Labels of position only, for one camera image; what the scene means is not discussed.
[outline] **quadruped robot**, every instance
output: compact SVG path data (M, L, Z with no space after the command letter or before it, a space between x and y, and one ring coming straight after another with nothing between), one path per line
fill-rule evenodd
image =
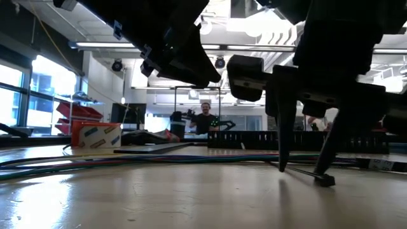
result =
M79 2L140 49L142 73L206 87L221 76L200 42L195 20L209 0L54 0L58 8L72 10ZM336 150L351 132L370 131L380 120L395 134L407 132L407 95L389 94L385 87L358 83L370 70L373 48L384 34L398 34L407 21L406 0L257 0L273 8L292 24L305 21L296 47L295 67L274 66L263 72L263 59L234 55L228 65L231 93L257 101L266 92L266 113L279 128L279 170L286 168L296 103L304 115L324 117L338 108L331 131L321 149L314 176L322 186L335 184L325 172Z

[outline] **wire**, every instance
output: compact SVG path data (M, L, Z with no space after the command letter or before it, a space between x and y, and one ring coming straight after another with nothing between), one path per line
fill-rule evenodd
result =
M74 71L74 73L75 73L77 76L79 76L79 73L77 72L76 68L68 61L68 59L67 59L67 58L65 57L65 55L62 53L62 51L60 50L60 48L58 47L58 45L54 42L53 38L51 37L50 33L48 32L48 29L46 29L46 27L44 26L43 21L41 20L41 18L40 18L39 15L37 14L37 10L35 9L35 7L34 7L32 1L31 1L31 0L28 0L28 2L29 2L29 4L30 4L30 7L31 7L31 9L32 9L32 12L34 13L34 16L38 19L38 22L39 22L40 26L43 28L43 30L44 30L46 36L47 36L47 37L50 39L50 41L52 42L52 45L57 49L57 51L59 52L59 54L61 55L61 57L63 58L63 60L67 62L68 66L71 68L71 70ZM116 104L119 104L119 105L121 105L121 106L123 106L123 107L126 107L125 105L121 104L120 102L116 102L116 101L112 100L110 97L104 95L102 92L99 92L96 88L94 88L93 86L91 86L91 84L89 84L89 81L86 81L86 80L84 80L83 78L81 78L81 80L83 80L83 81L88 85L88 87L90 87L91 89L93 89L93 90L94 90L95 92L97 92L99 95L105 97L106 99L108 99L108 100L110 100L110 101L112 101L112 102L114 102L114 103L116 103Z
M51 163L51 162L77 162L77 161L86 161L86 160L100 160L100 159L110 159L110 158L118 158L118 155L106 155L106 156L83 156L83 157L68 157L68 158L50 158L46 160L38 160L38 161L31 161L31 162L19 162L19 163L11 163L8 166L19 166L19 165L34 165L38 163Z
M162 158L180 158L178 160L162 160ZM290 156L290 159L299 160L300 158L315 158L314 155L293 155ZM51 165L48 167L5 167L8 169L28 169L28 168L35 168L28 171L23 172L15 172L12 174L5 174L0 175L0 181L5 181L9 179L16 179L26 176L33 176L36 174L47 174L51 172L61 172L67 170L77 170L77 169L88 169L94 167L106 167L106 166L119 166L119 165L129 165L132 163L139 163L143 161L155 162L155 163L225 163L225 162L242 162L242 161L267 161L267 162L274 162L277 161L279 157L277 155L267 156L192 156L192 155L166 155L166 156L133 156L132 161L123 161L123 160L112 160L112 161L101 161L101 162L85 162L85 163L71 163L65 165ZM340 166L357 166L356 164L341 164Z
M47 160L52 160L52 159L57 159L60 158L61 161L65 161L65 160L72 160L75 158L80 158L80 160L87 160L86 157L88 156L111 156L113 154L109 153L104 153L104 154L83 154L83 155L69 155L69 156L48 156L48 157L40 157L40 158L24 158L24 159L18 159L18 160L12 160L12 161L8 161L8 162L1 162L0 166L6 166L6 165L11 165L14 163L25 163L25 162L41 162L41 163L46 163L45 161ZM114 154L116 155L116 157L120 157L120 156L128 156L125 154Z

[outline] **yellow cable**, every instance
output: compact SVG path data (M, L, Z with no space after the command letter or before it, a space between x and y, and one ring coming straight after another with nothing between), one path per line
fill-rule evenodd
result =
M28 0L28 2L30 3L32 12L34 13L34 16L38 19L39 24L41 25L41 27L43 28L45 34L48 36L48 38L49 38L50 41L52 42L52 45L57 49L57 51L59 52L59 54L61 55L61 57L67 62L67 64L68 64L69 67L75 72L75 74L79 76L79 74L78 74L78 72L76 71L76 69L75 69L75 68L72 66L72 64L66 59L65 55L61 52L61 50L59 49L58 45L57 45L57 44L54 42L54 40L52 39L50 33L48 32L48 30L47 30L46 27L44 26L43 21L41 21L39 15L37 14L37 11L36 11L34 5L32 4L32 1L31 1L31 0ZM88 85L88 87L92 88L92 89L93 89L95 92L97 92L99 95L101 95L101 96L107 98L108 100L110 100L110 101L112 101L112 102L114 102L114 103L116 103L116 104L119 104L119 105L121 105L121 106L123 106L123 107L125 107L125 108L127 108L127 109L132 109L132 108L128 108L128 106L125 106L125 105L121 104L120 102L116 102L116 101L110 99L108 96L102 94L101 92L99 92L98 90L96 90L93 86L91 86L88 81L85 81L84 79L82 79L82 80Z

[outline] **fluorescent light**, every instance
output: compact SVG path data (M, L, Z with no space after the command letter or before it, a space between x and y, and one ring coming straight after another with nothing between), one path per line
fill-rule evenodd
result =
M381 55L407 55L407 49L404 48L375 48L373 54Z
M142 90L175 90L174 87L132 87L132 89L142 89ZM177 90L196 90L196 91L200 91L200 90L205 90L205 91L214 91L214 92L218 92L218 89L215 88L203 88L203 89L196 89L196 88L177 88ZM221 89L221 92L230 92L230 89Z
M229 51L246 51L246 52L294 52L293 45L228 45L226 50Z
M133 89L143 89L143 90L171 90L169 87L133 87Z
M161 105L161 106L174 106L174 103L171 102L155 102L154 105ZM211 104L212 107L219 106L219 104ZM177 106L201 106L201 103L177 103ZM222 107L237 107L237 106L244 106L244 107L261 107L264 105L260 104L221 104Z
M124 42L77 42L76 46L81 48L135 48L131 43Z
M71 48L135 48L131 43L124 42L69 42ZM204 50L242 51L242 52L295 52L293 45L205 45ZM407 49L375 48L376 55L407 55Z
M219 50L221 49L220 45L202 45L202 48L204 48L204 50Z

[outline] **red storage bin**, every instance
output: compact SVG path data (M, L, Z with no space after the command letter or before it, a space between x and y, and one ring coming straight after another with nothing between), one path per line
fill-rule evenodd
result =
M62 115L64 115L67 119L71 118L71 104L68 102L60 102L58 107L57 107L57 111L59 111L59 113L61 113ZM85 109L83 109L83 107L78 106L76 104L72 105L72 116L75 117L89 117L89 112L86 111Z
M84 109L87 113L89 113L89 115L88 115L89 118L95 118L98 120L101 120L103 118L103 114L100 114L94 108L90 108L90 107L81 107L81 108Z
M59 129L63 134L69 135L69 120L66 118L60 118L57 123L63 125L55 125L55 128Z

